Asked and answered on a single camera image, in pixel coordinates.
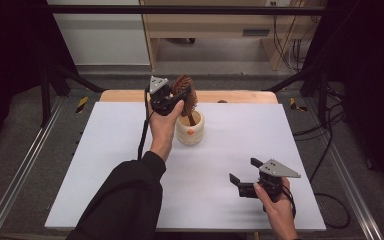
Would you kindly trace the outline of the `white board sheet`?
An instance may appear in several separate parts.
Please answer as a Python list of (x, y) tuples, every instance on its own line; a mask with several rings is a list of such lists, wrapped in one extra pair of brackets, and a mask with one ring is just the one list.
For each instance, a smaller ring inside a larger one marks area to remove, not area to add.
[[(269, 222), (257, 199), (242, 198), (229, 177), (254, 182), (259, 171), (250, 160), (274, 159), (300, 174), (292, 180), (295, 225), (322, 231), (323, 218), (305, 174), (284, 109), (279, 104), (201, 103), (204, 137), (196, 145), (179, 141), (163, 175), (160, 231), (259, 231)], [(109, 173), (137, 156), (145, 109), (135, 102), (94, 105), (76, 153), (45, 222), (70, 230)]]

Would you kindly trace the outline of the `wooden table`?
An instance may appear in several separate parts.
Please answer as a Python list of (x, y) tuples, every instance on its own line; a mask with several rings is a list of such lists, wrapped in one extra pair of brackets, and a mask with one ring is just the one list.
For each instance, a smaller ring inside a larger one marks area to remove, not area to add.
[[(277, 104), (278, 99), (273, 92), (249, 90), (197, 90), (199, 103), (216, 103), (221, 100), (227, 103)], [(100, 102), (142, 102), (143, 90), (106, 90)]]

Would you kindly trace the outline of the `person's left hand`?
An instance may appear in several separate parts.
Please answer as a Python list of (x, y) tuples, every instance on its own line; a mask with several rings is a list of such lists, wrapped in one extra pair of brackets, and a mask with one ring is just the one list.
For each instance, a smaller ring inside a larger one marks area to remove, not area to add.
[(180, 100), (167, 116), (152, 112), (149, 115), (149, 125), (152, 134), (150, 151), (157, 154), (163, 161), (168, 159), (172, 149), (175, 124), (184, 107), (184, 101)]

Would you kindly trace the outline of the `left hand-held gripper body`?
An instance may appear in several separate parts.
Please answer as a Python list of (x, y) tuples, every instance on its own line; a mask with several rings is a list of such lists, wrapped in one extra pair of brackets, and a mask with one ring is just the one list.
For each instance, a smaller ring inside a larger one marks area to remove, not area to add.
[(181, 99), (172, 94), (167, 78), (151, 76), (145, 92), (150, 95), (152, 110), (162, 116), (169, 115)]

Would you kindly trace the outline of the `black curtain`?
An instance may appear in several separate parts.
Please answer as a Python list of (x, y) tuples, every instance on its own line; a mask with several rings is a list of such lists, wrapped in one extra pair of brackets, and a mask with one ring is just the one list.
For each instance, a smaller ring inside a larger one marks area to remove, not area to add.
[(347, 113), (366, 153), (384, 173), (384, 0), (327, 0), (306, 63), (333, 33), (327, 77), (345, 85)]
[(40, 67), (24, 40), (20, 17), (25, 17), (43, 40), (54, 61), (72, 72), (77, 71), (54, 16), (22, 13), (18, 7), (23, 3), (45, 5), (47, 0), (0, 0), (0, 129), (8, 116), (12, 97), (39, 84)]

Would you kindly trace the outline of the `aluminium floor rail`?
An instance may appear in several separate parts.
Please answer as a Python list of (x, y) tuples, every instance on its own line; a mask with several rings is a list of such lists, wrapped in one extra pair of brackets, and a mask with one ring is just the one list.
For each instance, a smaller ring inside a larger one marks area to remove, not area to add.
[(326, 148), (320, 161), (324, 159), (326, 155), (331, 156), (331, 163), (333, 169), (341, 183), (343, 191), (350, 203), (357, 221), (360, 225), (362, 232), (365, 235), (366, 240), (384, 240), (384, 237), (374, 220), (366, 201), (364, 200), (357, 184), (355, 183), (351, 173), (347, 169), (338, 149), (333, 143), (333, 130), (330, 123), (327, 123), (327, 132), (324, 133), (320, 130), (322, 139)]
[(51, 108), (51, 115), (47, 123), (41, 127), (30, 145), (23, 161), (21, 162), (15, 176), (7, 187), (3, 197), (0, 200), (0, 229), (3, 226), (15, 200), (18, 197), (36, 159), (46, 143), (46, 140), (61, 112), (61, 108), (65, 102), (65, 97), (57, 97)]

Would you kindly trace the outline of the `person's dark clothing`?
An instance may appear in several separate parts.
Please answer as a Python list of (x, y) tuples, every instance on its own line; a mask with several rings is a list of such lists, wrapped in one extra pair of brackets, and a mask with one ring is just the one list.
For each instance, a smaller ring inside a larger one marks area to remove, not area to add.
[(245, 233), (157, 232), (153, 240), (246, 240)]

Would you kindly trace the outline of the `black horizontal frame bar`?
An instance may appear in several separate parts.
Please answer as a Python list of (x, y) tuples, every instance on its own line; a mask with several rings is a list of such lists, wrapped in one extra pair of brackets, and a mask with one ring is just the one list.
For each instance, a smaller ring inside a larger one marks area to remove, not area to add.
[(134, 6), (134, 5), (49, 5), (47, 11), (60, 14), (201, 14), (201, 15), (299, 15), (321, 16), (323, 7), (235, 7), (235, 6)]

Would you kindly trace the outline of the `black frame strut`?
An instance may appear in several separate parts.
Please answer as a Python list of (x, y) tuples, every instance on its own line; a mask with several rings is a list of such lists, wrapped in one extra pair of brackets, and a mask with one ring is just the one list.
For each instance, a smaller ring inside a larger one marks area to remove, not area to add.
[(288, 77), (286, 80), (268, 88), (268, 91), (276, 93), (299, 80), (303, 81), (303, 85), (300, 89), (300, 93), (303, 97), (311, 97), (315, 92), (318, 92), (317, 118), (322, 126), (326, 128), (328, 81), (323, 67), (312, 64), (300, 72)]
[(92, 82), (81, 77), (79, 74), (76, 74), (60, 65), (44, 67), (40, 73), (42, 127), (44, 127), (51, 118), (50, 86), (54, 88), (58, 96), (67, 96), (71, 91), (71, 88), (66, 82), (67, 79), (74, 80), (78, 84), (96, 93), (103, 93), (105, 91), (104, 88), (93, 84)]

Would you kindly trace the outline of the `white cabinet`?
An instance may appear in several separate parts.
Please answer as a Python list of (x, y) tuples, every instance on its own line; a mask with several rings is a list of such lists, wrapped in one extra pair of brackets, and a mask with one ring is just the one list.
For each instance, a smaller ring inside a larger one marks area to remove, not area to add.
[(74, 63), (149, 65), (140, 14), (55, 14)]

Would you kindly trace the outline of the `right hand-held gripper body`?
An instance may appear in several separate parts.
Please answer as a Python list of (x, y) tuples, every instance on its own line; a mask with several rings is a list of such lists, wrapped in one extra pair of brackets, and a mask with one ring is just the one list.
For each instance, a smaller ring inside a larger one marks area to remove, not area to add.
[(270, 159), (262, 163), (263, 165), (261, 167), (256, 167), (259, 170), (258, 184), (265, 189), (269, 198), (273, 202), (277, 202), (281, 195), (285, 195), (291, 202), (292, 211), (295, 212), (296, 207), (293, 195), (289, 190), (286, 189), (282, 178), (300, 178), (301, 175), (274, 159)]

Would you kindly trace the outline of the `brown wooden hairbrush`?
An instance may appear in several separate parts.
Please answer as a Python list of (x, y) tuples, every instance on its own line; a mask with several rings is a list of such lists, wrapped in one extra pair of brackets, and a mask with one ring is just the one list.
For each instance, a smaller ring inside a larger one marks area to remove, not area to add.
[(184, 107), (181, 112), (182, 117), (187, 117), (191, 126), (196, 125), (193, 117), (193, 111), (198, 103), (197, 95), (193, 80), (188, 75), (181, 75), (171, 86), (171, 93), (177, 96), (184, 92)]

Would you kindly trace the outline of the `light wooden desk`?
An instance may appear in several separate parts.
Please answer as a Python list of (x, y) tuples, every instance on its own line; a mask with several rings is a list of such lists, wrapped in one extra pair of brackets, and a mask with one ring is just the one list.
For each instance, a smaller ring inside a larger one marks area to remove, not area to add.
[[(142, 6), (324, 7), (327, 0), (139, 0)], [(317, 29), (311, 16), (145, 14), (149, 40), (163, 38), (255, 38), (271, 68), (281, 66), (293, 39), (310, 40)]]

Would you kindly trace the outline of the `cream ribbed ceramic cup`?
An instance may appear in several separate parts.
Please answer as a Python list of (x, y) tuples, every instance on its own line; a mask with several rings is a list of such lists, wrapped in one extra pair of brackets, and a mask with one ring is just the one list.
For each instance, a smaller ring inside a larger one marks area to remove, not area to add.
[(188, 117), (179, 117), (176, 121), (177, 140), (187, 146), (198, 144), (204, 137), (204, 116), (199, 111), (194, 111), (192, 117), (195, 125), (190, 124)]

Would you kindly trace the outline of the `person's right hand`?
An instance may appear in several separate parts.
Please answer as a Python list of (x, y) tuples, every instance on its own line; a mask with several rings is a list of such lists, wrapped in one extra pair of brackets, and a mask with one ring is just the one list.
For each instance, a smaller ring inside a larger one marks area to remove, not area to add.
[(291, 235), (295, 232), (292, 206), (287, 197), (283, 195), (279, 197), (277, 202), (273, 202), (265, 189), (258, 183), (254, 183), (253, 187), (266, 210), (272, 230), (279, 235)]

